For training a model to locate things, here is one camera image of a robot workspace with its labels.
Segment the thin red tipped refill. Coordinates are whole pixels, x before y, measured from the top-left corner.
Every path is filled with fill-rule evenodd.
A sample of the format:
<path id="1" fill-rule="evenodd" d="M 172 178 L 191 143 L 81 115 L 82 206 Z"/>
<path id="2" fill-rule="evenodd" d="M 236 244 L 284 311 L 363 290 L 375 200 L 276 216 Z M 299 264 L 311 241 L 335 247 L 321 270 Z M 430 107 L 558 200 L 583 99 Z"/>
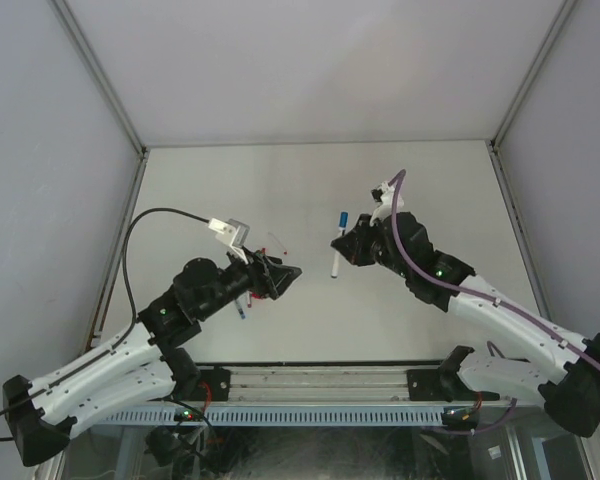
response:
<path id="1" fill-rule="evenodd" d="M 268 232 L 268 236 L 284 256 L 288 255 L 288 249 L 273 232 Z"/>

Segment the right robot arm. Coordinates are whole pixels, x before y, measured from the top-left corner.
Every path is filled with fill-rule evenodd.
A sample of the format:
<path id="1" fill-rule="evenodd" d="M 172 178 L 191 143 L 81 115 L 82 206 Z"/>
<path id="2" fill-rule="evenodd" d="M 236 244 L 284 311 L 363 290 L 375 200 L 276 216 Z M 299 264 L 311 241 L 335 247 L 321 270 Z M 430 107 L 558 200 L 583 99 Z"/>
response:
<path id="1" fill-rule="evenodd" d="M 350 264 L 381 265 L 420 301 L 491 331 L 521 350 L 489 360 L 457 346 L 438 369 L 448 399 L 489 393 L 536 404 L 560 427 L 591 437 L 600 425 L 600 333 L 586 338 L 501 295 L 468 264 L 434 248 L 409 212 L 368 214 L 331 246 Z"/>

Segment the aluminium rail frame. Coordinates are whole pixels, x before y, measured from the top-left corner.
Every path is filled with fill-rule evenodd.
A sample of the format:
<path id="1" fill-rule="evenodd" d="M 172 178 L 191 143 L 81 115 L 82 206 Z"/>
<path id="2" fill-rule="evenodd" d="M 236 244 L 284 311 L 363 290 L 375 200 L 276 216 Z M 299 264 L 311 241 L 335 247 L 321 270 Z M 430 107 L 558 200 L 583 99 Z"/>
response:
<path id="1" fill-rule="evenodd" d="M 206 366 L 189 358 L 79 359 L 32 382 L 59 408 L 114 408 L 150 401 L 216 403 L 442 402 L 432 365 Z"/>

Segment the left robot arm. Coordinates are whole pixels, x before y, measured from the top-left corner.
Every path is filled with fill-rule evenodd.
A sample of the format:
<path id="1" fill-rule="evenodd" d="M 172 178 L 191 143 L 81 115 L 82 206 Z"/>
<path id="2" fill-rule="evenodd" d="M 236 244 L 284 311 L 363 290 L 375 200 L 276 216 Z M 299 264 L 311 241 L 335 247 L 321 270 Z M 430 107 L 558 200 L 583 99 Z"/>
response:
<path id="1" fill-rule="evenodd" d="M 185 399 L 200 373 L 183 345 L 242 295 L 280 298 L 300 268 L 256 251 L 221 269 L 195 258 L 133 324 L 69 364 L 3 385 L 4 416 L 24 466 L 46 462 L 116 412 L 150 400 Z"/>

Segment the white marker blue end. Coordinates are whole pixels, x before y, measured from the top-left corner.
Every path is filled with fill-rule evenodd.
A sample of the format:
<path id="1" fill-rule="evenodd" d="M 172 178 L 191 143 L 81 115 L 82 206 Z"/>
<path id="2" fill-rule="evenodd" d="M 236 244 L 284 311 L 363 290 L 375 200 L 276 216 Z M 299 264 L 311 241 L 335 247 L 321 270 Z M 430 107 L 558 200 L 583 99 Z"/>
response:
<path id="1" fill-rule="evenodd" d="M 338 234 L 336 236 L 336 239 L 331 242 L 331 247 L 334 250 L 334 258 L 333 258 L 333 263 L 332 263 L 332 268 L 331 268 L 331 273 L 330 273 L 331 279 L 337 279 L 338 275 L 339 275 L 339 265 L 340 265 L 340 257 L 341 257 L 341 253 L 339 250 L 339 246 L 340 246 L 339 241 L 346 234 L 346 229 L 347 229 L 347 224 L 348 224 L 348 216 L 349 216 L 349 214 L 347 211 L 342 211 L 340 213 L 339 222 L 338 222 Z"/>

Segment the white pen blue print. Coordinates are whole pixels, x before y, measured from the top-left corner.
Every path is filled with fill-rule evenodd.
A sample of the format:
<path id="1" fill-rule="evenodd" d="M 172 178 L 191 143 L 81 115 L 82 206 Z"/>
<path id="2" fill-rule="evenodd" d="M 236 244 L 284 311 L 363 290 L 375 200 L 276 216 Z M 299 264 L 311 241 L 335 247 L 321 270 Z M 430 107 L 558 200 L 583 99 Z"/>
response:
<path id="1" fill-rule="evenodd" d="M 240 318 L 242 320 L 245 320 L 246 319 L 246 312 L 245 312 L 245 310 L 244 310 L 241 302 L 238 299 L 236 299 L 236 300 L 234 300 L 234 305 L 236 307 L 236 310 L 237 310 Z"/>

